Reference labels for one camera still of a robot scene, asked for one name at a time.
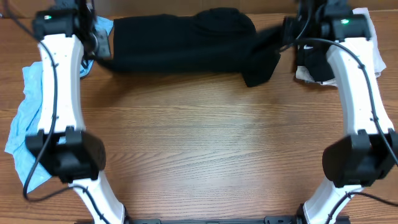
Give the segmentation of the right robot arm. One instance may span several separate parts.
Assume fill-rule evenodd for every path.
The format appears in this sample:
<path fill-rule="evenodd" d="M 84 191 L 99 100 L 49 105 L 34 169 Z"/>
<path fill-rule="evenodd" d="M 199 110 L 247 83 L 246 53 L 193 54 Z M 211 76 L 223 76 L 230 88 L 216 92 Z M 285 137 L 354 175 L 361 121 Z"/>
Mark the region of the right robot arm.
<path fill-rule="evenodd" d="M 300 1 L 284 19 L 284 47 L 325 51 L 343 109 L 344 136 L 322 156 L 324 179 L 291 223 L 348 223 L 340 212 L 397 165 L 397 133 L 374 74 L 368 18 L 346 1 Z"/>

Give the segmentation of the black t-shirt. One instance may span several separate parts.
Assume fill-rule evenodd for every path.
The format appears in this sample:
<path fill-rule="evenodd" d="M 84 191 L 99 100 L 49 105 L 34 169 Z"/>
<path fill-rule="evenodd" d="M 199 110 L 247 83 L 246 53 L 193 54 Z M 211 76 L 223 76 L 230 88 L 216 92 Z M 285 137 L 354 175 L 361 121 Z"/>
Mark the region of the black t-shirt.
<path fill-rule="evenodd" d="M 279 63 L 282 26 L 256 30 L 230 7 L 194 16 L 170 14 L 114 20 L 114 57 L 97 62 L 114 72 L 240 73 L 248 87 L 267 82 Z"/>

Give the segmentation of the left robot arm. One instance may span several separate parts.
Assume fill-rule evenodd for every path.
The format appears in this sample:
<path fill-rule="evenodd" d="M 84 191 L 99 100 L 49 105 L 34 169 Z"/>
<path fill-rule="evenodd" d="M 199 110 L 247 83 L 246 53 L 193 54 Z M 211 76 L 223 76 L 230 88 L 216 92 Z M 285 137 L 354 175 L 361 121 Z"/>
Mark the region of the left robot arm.
<path fill-rule="evenodd" d="M 56 1 L 32 23 L 43 65 L 42 110 L 36 134 L 25 144 L 51 176 L 73 189 L 93 223 L 128 223 L 125 206 L 106 178 L 102 140 L 86 131 L 80 101 L 80 67 L 90 57 L 109 57 L 108 35 L 95 29 L 86 1 Z"/>

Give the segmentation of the light blue t-shirt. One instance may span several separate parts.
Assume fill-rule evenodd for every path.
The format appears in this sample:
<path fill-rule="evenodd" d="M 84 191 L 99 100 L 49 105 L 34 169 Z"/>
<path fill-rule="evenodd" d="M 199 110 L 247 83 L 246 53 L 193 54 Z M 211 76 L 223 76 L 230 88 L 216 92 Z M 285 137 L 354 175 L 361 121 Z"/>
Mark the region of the light blue t-shirt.
<path fill-rule="evenodd" d="M 96 29 L 106 30 L 108 36 L 113 29 L 113 21 L 97 16 Z M 87 67 L 80 66 L 80 78 L 85 78 L 91 71 L 94 60 L 89 60 Z M 35 157 L 29 152 L 25 145 L 25 136 L 36 134 L 42 110 L 42 62 L 34 62 L 31 66 L 22 69 L 24 78 L 24 100 L 20 103 L 17 114 L 12 120 L 9 137 L 5 145 L 5 152 L 12 154 L 15 170 L 20 181 L 24 185 L 27 176 L 34 165 Z M 48 181 L 52 176 L 38 165 L 29 182 L 27 192 L 30 193 L 38 186 Z"/>

